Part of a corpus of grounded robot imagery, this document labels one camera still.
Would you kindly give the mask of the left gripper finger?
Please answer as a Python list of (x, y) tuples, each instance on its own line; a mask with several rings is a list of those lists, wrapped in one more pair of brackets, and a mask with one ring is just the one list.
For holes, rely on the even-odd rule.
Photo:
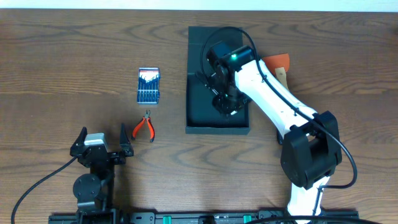
[(131, 143), (130, 143), (129, 138), (128, 138), (127, 134), (126, 134), (126, 128), (125, 128), (124, 123), (121, 124), (119, 145), (121, 146), (121, 149), (123, 151), (131, 152)]
[(73, 143), (73, 150), (82, 150), (84, 148), (84, 141), (87, 136), (87, 128), (82, 127), (80, 134)]

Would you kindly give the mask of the orange blade wooden scraper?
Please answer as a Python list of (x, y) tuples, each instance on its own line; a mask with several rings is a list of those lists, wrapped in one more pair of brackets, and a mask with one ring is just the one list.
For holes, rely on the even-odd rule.
[(263, 57), (268, 70), (276, 79), (288, 90), (287, 72), (290, 67), (290, 57), (288, 53)]

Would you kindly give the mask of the black yellow screwdriver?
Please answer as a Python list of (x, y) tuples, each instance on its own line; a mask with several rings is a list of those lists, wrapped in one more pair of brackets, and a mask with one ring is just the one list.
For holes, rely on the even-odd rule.
[(281, 133), (279, 131), (276, 132), (277, 133), (277, 142), (279, 145), (283, 145), (283, 136), (281, 135)]

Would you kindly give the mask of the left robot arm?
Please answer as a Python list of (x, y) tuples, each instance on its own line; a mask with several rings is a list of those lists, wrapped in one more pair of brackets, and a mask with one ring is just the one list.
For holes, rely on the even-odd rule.
[(86, 168), (88, 174), (77, 178), (73, 194), (77, 199), (77, 223), (129, 223), (130, 217), (113, 205), (114, 167), (124, 165), (134, 155), (125, 125), (121, 125), (120, 151), (109, 152), (103, 133), (88, 134), (82, 128), (70, 148), (70, 155)]

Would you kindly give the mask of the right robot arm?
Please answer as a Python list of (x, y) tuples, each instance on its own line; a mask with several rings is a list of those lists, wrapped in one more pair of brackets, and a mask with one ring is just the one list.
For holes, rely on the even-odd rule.
[(317, 113), (294, 97), (252, 47), (231, 50), (218, 42), (207, 51), (206, 60), (214, 71), (203, 77), (216, 95), (214, 108), (228, 116), (253, 101), (281, 135), (280, 164), (292, 183), (287, 213), (319, 216), (323, 190), (342, 161), (335, 116)]

